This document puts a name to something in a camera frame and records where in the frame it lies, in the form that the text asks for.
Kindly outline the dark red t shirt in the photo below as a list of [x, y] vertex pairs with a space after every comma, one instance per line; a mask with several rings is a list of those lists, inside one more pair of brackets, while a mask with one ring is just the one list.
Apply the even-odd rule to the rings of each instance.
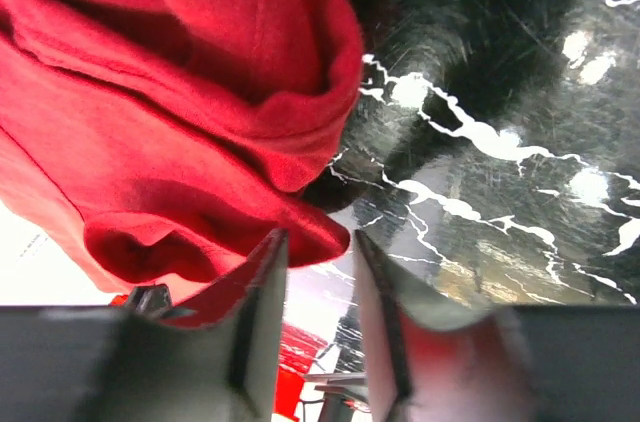
[[361, 81], [349, 0], [1, 0], [1, 199], [106, 292], [179, 300], [273, 229], [350, 236], [301, 195]]

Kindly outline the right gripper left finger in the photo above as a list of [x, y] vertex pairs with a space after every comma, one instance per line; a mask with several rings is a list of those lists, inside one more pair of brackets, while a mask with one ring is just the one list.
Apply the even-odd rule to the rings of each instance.
[[172, 310], [162, 417], [269, 417], [273, 411], [289, 237], [271, 231], [239, 268]]

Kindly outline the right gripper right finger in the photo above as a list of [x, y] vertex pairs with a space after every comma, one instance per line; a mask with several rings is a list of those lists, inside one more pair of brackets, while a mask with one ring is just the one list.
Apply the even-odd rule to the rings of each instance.
[[499, 327], [438, 293], [354, 234], [368, 403], [376, 420], [495, 420]]

